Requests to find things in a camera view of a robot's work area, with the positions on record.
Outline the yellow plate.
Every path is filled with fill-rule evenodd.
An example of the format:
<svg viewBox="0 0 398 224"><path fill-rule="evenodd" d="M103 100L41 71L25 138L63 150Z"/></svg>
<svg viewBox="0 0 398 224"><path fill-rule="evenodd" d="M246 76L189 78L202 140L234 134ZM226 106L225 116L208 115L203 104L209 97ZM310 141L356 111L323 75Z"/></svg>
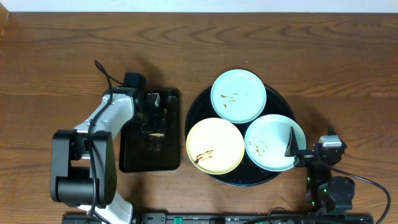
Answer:
<svg viewBox="0 0 398 224"><path fill-rule="evenodd" d="M196 168L207 174L221 175L241 163L245 144L234 124L221 118L207 118L189 130L186 150Z"/></svg>

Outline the green and yellow sponge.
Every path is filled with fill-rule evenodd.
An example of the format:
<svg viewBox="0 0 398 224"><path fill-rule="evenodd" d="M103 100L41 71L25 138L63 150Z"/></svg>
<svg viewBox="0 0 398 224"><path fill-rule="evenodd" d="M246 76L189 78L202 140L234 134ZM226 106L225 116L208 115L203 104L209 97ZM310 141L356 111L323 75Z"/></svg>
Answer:
<svg viewBox="0 0 398 224"><path fill-rule="evenodd" d="M156 137L156 138L164 138L164 133L149 133L149 136Z"/></svg>

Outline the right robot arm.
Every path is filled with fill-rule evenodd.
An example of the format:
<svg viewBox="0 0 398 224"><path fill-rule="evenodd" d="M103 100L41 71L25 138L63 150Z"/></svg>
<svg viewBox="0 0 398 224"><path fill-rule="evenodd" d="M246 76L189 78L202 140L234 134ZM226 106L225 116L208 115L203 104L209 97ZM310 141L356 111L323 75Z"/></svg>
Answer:
<svg viewBox="0 0 398 224"><path fill-rule="evenodd" d="M290 128L285 157L294 159L295 167L307 170L307 200L322 215L342 215L353 208L355 183L349 177L333 176L331 169L345 153L347 145L332 127L312 149L299 149L298 133Z"/></svg>

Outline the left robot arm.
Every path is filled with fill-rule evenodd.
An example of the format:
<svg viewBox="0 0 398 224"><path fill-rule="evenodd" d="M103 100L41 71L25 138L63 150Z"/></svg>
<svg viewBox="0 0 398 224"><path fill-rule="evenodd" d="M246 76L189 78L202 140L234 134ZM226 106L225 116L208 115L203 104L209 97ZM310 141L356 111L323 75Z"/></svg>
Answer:
<svg viewBox="0 0 398 224"><path fill-rule="evenodd" d="M132 131L142 137L164 134L172 96L138 87L109 88L97 109L73 129L52 137L50 196L85 211L77 223L131 223L133 206L117 192L114 139Z"/></svg>

